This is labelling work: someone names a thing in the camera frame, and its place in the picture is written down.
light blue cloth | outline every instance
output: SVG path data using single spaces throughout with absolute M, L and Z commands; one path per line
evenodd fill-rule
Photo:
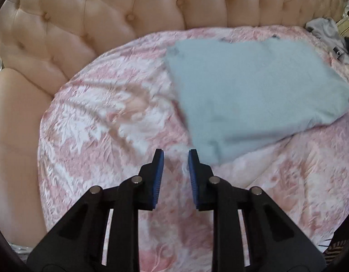
M 329 125 L 349 109 L 349 84 L 302 41 L 184 40 L 165 62 L 203 163 Z

folded garment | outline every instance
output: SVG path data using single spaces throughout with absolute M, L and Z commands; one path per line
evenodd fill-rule
M 323 41 L 340 62 L 349 64 L 349 56 L 344 38 L 339 34 L 337 24 L 333 19 L 316 18 L 308 22 L 305 28 Z
M 302 41 L 184 40 L 165 62 L 204 163 L 329 125 L 349 108 L 349 84 Z

pink fabric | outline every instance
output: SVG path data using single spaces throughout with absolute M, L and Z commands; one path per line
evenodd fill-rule
M 313 45 L 349 81 L 349 71 L 323 43 L 300 27 L 283 26 L 150 34 L 103 54 L 73 77 L 41 122 L 38 164 L 47 228 L 92 185 L 118 185 L 162 148 L 157 209 L 140 212 L 141 270 L 210 271 L 212 214 L 197 212 L 193 204 L 190 136 L 162 59 L 177 40 L 237 42 L 274 34 Z M 237 187 L 261 186 L 317 244 L 349 213 L 349 112 L 329 127 L 296 134 L 213 171 Z

metal screw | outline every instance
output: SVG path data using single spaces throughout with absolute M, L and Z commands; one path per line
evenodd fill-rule
M 254 186 L 251 188 L 251 192 L 255 195 L 261 195 L 262 194 L 262 189 L 258 186 Z
M 218 184 L 221 181 L 221 179 L 217 176 L 212 176 L 208 180 L 211 184 Z
M 142 177 L 140 177 L 140 176 L 134 176 L 133 178 L 132 178 L 132 182 L 134 183 L 134 184 L 138 184 L 138 183 L 140 183 L 140 182 L 142 182 L 143 181 L 143 179 L 142 179 Z
M 100 192 L 100 190 L 101 190 L 101 187 L 98 186 L 98 185 L 91 186 L 90 189 L 89 189 L 91 194 L 97 194 L 97 193 Z

beige leather sofa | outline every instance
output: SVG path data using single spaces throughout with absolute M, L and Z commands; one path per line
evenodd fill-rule
M 346 0 L 6 0 L 0 10 L 0 229 L 45 235 L 39 124 L 54 94 L 98 55 L 137 37 L 195 27 L 299 25 L 342 17 Z

